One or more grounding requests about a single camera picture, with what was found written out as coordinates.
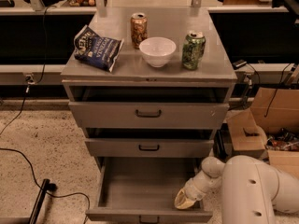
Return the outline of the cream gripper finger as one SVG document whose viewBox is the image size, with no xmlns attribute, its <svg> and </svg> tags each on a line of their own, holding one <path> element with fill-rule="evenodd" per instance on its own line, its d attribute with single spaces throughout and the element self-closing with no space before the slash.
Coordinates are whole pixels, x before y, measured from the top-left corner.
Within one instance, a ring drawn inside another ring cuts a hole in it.
<svg viewBox="0 0 299 224">
<path fill-rule="evenodd" d="M 195 202 L 196 199 L 185 188 L 182 188 L 174 200 L 174 205 L 177 209 L 184 210 L 192 207 Z"/>
</svg>

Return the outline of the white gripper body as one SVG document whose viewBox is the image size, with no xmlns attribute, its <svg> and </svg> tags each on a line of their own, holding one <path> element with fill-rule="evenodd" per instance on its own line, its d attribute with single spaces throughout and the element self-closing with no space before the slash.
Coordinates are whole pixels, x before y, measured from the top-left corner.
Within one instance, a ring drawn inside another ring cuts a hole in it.
<svg viewBox="0 0 299 224">
<path fill-rule="evenodd" d="M 186 182 L 184 186 L 185 196 L 193 202 L 201 201 L 214 184 L 214 178 L 200 172 Z"/>
</svg>

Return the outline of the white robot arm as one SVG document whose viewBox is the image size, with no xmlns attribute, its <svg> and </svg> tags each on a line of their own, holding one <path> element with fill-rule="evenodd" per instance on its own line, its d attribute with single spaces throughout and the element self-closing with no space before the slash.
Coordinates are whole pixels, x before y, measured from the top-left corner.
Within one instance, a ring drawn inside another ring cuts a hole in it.
<svg viewBox="0 0 299 224">
<path fill-rule="evenodd" d="M 276 224 L 275 211 L 299 211 L 299 179 L 249 156 L 227 162 L 202 161 L 201 171 L 178 192 L 175 207 L 183 210 L 221 186 L 222 224 Z"/>
</svg>

